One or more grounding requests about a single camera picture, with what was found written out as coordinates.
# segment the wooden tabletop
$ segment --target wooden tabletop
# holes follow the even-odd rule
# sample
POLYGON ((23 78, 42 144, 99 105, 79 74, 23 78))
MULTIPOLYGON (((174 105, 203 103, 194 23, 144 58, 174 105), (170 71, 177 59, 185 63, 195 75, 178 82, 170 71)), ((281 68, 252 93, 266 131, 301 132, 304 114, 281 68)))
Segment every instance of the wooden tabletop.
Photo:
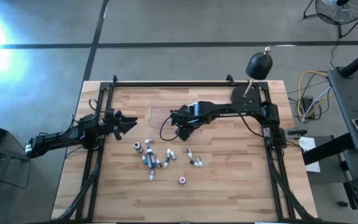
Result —
MULTIPOLYGON (((76 119, 93 113, 90 98, 98 97, 100 82, 84 82, 76 119)), ((272 103, 278 106, 280 126, 293 128, 293 117, 283 81, 268 81, 272 103)), ((195 100, 229 103, 232 87, 122 87, 114 88, 112 107, 124 115, 138 117, 138 124, 121 141, 106 139, 94 222, 252 222, 277 221, 272 185, 262 138, 253 135, 240 118, 219 118, 197 129, 187 141, 165 142, 159 128, 168 109, 179 109, 195 100), (134 142, 150 144, 155 157, 165 160, 168 148, 177 160, 165 169, 156 169, 153 181, 134 142), (203 167, 189 164, 186 149, 200 156, 203 167), (178 184, 185 176, 187 183, 178 184)), ((260 124, 246 117, 251 129, 260 133, 260 124)), ((173 127, 164 127, 165 138, 173 127)), ((86 150, 70 154, 63 167, 52 218, 63 213, 81 185, 86 150)), ((300 203, 317 216, 301 152, 285 149, 290 188, 300 203)), ((283 194, 280 194, 287 214, 283 194)), ((87 202, 84 214, 88 210, 87 202)))

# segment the black metal frame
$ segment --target black metal frame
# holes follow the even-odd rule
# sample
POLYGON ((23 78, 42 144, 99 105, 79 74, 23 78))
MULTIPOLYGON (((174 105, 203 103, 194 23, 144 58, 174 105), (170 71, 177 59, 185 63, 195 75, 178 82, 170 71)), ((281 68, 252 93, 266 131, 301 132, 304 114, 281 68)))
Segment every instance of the black metal frame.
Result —
MULTIPOLYGON (((173 87, 173 86, 239 86, 239 85, 247 85, 248 82, 234 82, 229 75, 226 79, 226 82, 118 82, 117 78, 114 76, 113 82, 102 82, 99 87, 99 96, 98 96, 98 105, 97 109, 101 109, 102 101, 103 101, 103 95, 105 90, 108 91, 108 100, 106 102, 106 108, 110 107, 112 103, 112 93, 114 90, 114 87, 145 87, 145 86, 164 86, 164 87, 173 87)), ((254 83, 253 86, 255 86, 255 90, 257 94, 259 95, 259 100, 261 101, 261 90, 264 91, 266 101, 271 102, 270 99, 270 93, 269 93, 269 86, 266 82, 258 82, 254 83)), ((266 156, 267 156, 267 163, 268 163, 268 169, 270 174, 270 180, 272 183, 272 192, 273 192, 273 199, 275 202, 275 209, 277 214, 277 220, 278 222, 287 222, 287 223, 335 223, 335 222, 323 222, 318 219, 310 219, 310 217, 306 215, 300 215, 302 220, 296 219, 294 206, 290 203, 290 197, 292 199, 295 198, 294 195, 288 195, 286 194, 289 191, 289 184, 288 184, 288 177, 285 170, 285 164, 283 160, 283 154, 281 151, 275 151, 277 155, 277 161, 278 161, 278 167, 280 173, 278 174, 275 164, 273 163, 272 158, 272 149, 267 144, 268 138, 264 138, 265 143, 265 150, 266 150, 266 156), (287 203, 288 208, 288 216, 289 218, 285 218, 283 216, 283 210, 282 210, 282 204, 280 200, 280 193, 278 191, 278 186, 285 186, 287 189, 283 189, 285 193, 285 200, 287 203)), ((75 204, 75 206, 71 206, 73 209, 71 212, 71 215, 73 214, 74 210, 77 211, 75 215, 75 219, 70 220, 70 216, 66 216, 64 219, 57 219, 57 220, 50 220, 48 223, 91 223, 93 221, 93 213, 94 213, 94 207, 96 203, 96 196, 98 191, 98 182, 99 182, 99 174, 101 170, 101 162, 103 157, 103 151, 104 151, 104 142, 105 139, 102 139, 100 142, 100 147, 98 148, 98 155, 97 160, 95 164, 95 168, 93 173, 90 177, 90 169, 91 169, 91 160, 93 156, 93 151, 88 151, 86 161, 85 161, 85 168, 83 172, 83 181, 81 184, 81 190, 80 193, 77 195, 75 202, 73 202, 71 205, 75 204), (82 210, 83 210, 83 202, 84 197, 86 195, 86 192, 92 185, 90 200, 89 200, 89 209, 88 214, 86 218, 82 217, 82 210)))
POLYGON ((310 18, 310 17, 315 17, 315 16, 323 16, 325 17, 326 19, 332 21, 334 23, 334 25, 337 26, 338 28, 338 38, 341 39, 342 37, 345 37, 347 36, 350 32, 352 32, 352 30, 358 25, 358 20, 357 22, 345 33, 345 34, 342 34, 342 26, 340 23, 332 20, 330 17, 322 14, 322 13, 316 13, 316 14, 312 14, 312 15, 306 15, 306 11, 309 9, 309 7, 311 6, 311 3, 313 3, 314 0, 311 0, 308 4, 308 7, 306 7, 305 11, 303 12, 303 18, 306 19, 306 18, 310 18))

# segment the black dome lamp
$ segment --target black dome lamp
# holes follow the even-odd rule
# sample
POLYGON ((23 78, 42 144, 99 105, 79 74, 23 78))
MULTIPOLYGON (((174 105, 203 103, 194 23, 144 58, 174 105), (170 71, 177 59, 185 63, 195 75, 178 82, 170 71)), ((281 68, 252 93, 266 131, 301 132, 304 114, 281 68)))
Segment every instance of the black dome lamp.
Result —
POLYGON ((259 52, 251 57, 246 68, 246 74, 252 79, 247 86, 240 85, 233 89, 231 93, 232 103, 245 103, 253 98, 258 98, 256 91, 251 87, 254 80, 264 80, 269 74, 273 66, 273 59, 269 55, 271 50, 270 47, 266 47, 263 53, 259 52))

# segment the white paper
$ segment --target white paper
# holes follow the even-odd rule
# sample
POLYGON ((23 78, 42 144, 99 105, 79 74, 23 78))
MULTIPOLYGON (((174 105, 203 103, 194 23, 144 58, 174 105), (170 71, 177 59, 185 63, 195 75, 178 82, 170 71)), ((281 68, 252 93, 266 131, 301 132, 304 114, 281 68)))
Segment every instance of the white paper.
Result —
MULTIPOLYGON (((314 149, 316 147, 316 143, 314 142, 314 138, 301 137, 299 139, 299 145, 306 151, 310 149, 314 149)), ((306 166, 306 171, 309 172, 320 172, 320 165, 318 162, 314 162, 306 166)))

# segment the desk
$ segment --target desk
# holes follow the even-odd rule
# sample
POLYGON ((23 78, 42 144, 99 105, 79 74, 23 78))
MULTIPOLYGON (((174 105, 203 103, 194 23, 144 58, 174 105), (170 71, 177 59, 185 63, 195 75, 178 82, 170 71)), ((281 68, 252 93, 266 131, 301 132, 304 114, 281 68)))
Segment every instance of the desk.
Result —
MULTIPOLYGON (((93 113, 90 98, 97 98, 100 82, 84 82, 76 118, 93 113)), ((293 128, 293 118, 283 81, 268 81, 272 102, 278 106, 282 128, 293 128)), ((197 99, 228 103, 232 87, 115 87, 112 108, 139 118, 138 125, 121 141, 106 139, 94 222, 252 222, 277 221, 269 170, 262 138, 253 135, 240 118, 221 118, 203 125, 183 142, 164 142, 158 129, 149 126, 150 102, 197 99), (157 169, 149 181, 149 170, 135 152, 134 142, 154 137, 151 144, 161 161, 168 148, 177 155, 166 169, 157 169), (189 164, 191 148, 203 167, 189 164), (179 185, 180 176, 187 178, 179 185)), ((260 124, 246 117, 251 129, 260 124)), ((86 151, 76 151, 65 160, 52 218, 61 215, 81 185, 86 151)), ((317 216, 301 152, 285 149, 290 188, 307 209, 317 216)), ((282 204, 285 204, 281 193, 282 204)), ((85 202, 84 213, 88 203, 85 202)))

